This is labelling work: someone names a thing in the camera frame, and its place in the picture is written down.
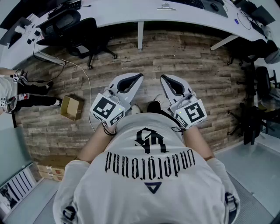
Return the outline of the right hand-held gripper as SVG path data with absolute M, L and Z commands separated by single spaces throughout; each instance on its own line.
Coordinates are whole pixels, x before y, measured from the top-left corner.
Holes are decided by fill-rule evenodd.
M 163 74 L 160 78 L 173 117 L 184 129 L 189 129 L 207 118 L 202 100 L 197 99 L 188 82 L 175 75 Z

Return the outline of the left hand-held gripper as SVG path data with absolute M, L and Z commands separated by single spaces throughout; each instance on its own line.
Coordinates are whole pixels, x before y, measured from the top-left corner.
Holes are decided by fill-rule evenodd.
M 127 115 L 130 103 L 143 80 L 142 73 L 126 73 L 115 77 L 109 87 L 97 95 L 90 112 L 104 125 L 115 125 Z

